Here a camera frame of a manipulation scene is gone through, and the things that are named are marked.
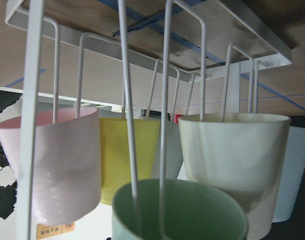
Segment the pink cup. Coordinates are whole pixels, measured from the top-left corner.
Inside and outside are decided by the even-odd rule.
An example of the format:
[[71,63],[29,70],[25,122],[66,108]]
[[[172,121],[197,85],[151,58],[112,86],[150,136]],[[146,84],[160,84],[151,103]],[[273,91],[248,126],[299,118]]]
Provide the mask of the pink cup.
[[101,200],[99,111],[61,108],[36,117],[32,199],[17,199],[20,220],[54,226],[77,221]]

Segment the yellow cup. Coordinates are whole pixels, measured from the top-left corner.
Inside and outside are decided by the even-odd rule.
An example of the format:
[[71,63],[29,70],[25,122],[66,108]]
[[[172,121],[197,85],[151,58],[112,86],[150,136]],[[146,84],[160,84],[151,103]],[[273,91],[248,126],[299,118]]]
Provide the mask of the yellow cup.
[[[134,119],[134,138],[139,180],[152,176],[160,135],[158,120]],[[116,191],[131,182],[127,121],[100,118],[101,203],[111,205]]]

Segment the cream cup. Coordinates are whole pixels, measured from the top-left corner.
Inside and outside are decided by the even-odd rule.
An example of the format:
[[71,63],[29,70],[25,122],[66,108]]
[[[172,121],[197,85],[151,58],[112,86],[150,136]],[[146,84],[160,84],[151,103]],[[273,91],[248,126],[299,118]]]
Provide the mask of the cream cup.
[[247,216],[249,240],[271,230],[290,123],[287,116],[262,113],[178,120],[186,178],[234,198]]

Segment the green cup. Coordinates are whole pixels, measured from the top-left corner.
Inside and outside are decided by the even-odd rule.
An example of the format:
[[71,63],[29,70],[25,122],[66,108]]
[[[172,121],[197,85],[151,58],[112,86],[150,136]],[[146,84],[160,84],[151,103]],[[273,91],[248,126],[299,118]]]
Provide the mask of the green cup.
[[[214,187],[186,180],[165,182],[165,235],[172,240],[245,240],[248,221],[240,205]],[[123,185],[112,201],[113,240],[160,240],[159,180],[138,181],[139,209],[132,186]]]

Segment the blue cup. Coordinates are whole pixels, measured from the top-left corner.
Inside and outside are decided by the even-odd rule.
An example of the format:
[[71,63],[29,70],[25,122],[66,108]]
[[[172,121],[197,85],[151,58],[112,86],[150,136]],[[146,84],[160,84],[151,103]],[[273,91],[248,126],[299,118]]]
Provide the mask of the blue cup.
[[293,212],[305,170],[305,128],[289,128],[273,223],[287,221]]

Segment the grey cup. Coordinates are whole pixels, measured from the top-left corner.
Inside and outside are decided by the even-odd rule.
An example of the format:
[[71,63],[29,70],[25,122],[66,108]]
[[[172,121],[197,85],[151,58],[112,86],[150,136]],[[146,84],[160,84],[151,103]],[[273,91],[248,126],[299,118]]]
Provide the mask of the grey cup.
[[[158,137],[155,159],[152,168],[152,179],[160,177],[160,136]],[[166,125],[166,171],[167,179],[177,179],[183,165],[183,154],[179,124],[167,122]]]

